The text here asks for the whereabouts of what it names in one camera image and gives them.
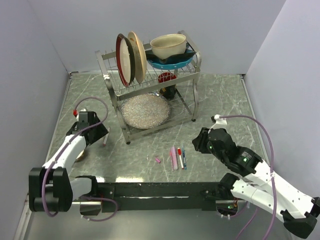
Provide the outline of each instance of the dish rack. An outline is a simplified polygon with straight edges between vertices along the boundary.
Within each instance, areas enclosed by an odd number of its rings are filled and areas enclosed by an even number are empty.
[[[155,69],[148,65],[144,81],[140,84],[134,81],[128,87],[125,87],[121,83],[116,63],[116,52],[112,51],[105,54],[101,54],[100,51],[95,52],[103,79],[106,84],[106,88],[108,89],[110,95],[112,106],[118,118],[126,144],[130,144],[131,140],[135,138],[153,133],[160,129],[172,127],[185,121],[196,121],[199,108],[197,83],[200,77],[201,54],[197,46],[184,30],[179,31],[178,33],[186,36],[186,41],[189,47],[196,52],[191,63],[183,68],[165,71],[161,69]],[[148,50],[151,48],[149,43],[144,44],[143,47],[144,50]],[[176,78],[158,83],[158,76],[165,72],[174,74]],[[185,102],[185,99],[179,92],[179,86],[177,85],[187,81],[192,81],[193,103],[190,105]],[[168,101],[171,107],[171,116],[165,123],[150,129],[136,129],[126,124],[121,113],[121,104],[124,100],[138,95],[156,92],[162,88],[166,88],[172,85],[177,85],[177,90],[174,99]],[[189,106],[193,104],[194,107],[192,111]]]

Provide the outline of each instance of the white plastic joint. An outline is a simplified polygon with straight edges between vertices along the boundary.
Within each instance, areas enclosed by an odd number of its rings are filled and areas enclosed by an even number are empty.
[[[209,133],[211,129],[225,129],[227,127],[227,120],[225,118],[220,118],[219,114],[214,115],[215,123],[210,127]]]

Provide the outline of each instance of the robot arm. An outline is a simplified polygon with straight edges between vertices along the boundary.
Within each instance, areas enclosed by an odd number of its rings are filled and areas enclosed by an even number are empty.
[[[77,121],[66,133],[64,143],[42,167],[33,168],[29,173],[29,207],[34,212],[43,212],[42,183],[45,171],[55,161],[56,156],[63,148],[65,150],[50,170],[45,186],[45,199],[49,211],[66,212],[71,207],[72,201],[85,194],[95,195],[98,183],[95,176],[80,176],[73,181],[69,181],[68,173],[77,157],[85,148],[97,140],[109,134],[103,124],[83,131],[70,144],[70,139],[82,129],[100,122],[94,111],[80,111]]]
[[[269,213],[274,209],[270,167],[254,151],[237,146],[225,127],[227,121],[219,115],[211,118],[214,125],[202,128],[192,143],[195,150],[213,154],[238,176],[227,173],[220,184],[235,198],[246,200]],[[300,238],[307,238],[313,231],[320,214],[320,198],[308,196],[273,172],[277,206],[276,217],[288,231]]]

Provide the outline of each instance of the marble countertop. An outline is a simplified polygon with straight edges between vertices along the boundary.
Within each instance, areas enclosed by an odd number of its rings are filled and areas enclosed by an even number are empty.
[[[182,96],[193,98],[191,82],[178,84]],[[106,182],[218,182],[230,172],[213,155],[196,152],[192,140],[202,127],[212,125],[211,116],[244,114],[252,116],[242,81],[239,75],[201,74],[198,81],[199,111],[195,122],[186,121],[176,126],[134,139],[127,145],[112,107],[108,90],[101,74],[75,73],[70,78],[62,112],[54,133],[49,157],[52,157],[64,141],[66,132],[75,122],[73,109],[84,97],[102,98],[109,108],[104,125],[110,127],[106,146],[102,140],[87,147],[85,156],[72,166],[70,177],[94,175]],[[101,119],[104,106],[96,100],[87,100],[78,109],[87,108],[97,112]],[[241,146],[251,148],[263,157],[255,124],[249,119],[228,120],[227,132]],[[184,144],[187,170],[172,171],[170,147]]]

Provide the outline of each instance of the beige plate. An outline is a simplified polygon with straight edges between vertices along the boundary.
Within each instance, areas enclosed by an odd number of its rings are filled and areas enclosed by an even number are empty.
[[[138,36],[133,31],[129,32],[128,39],[134,52],[135,79],[140,84],[145,79],[147,72],[147,57],[145,48]]]

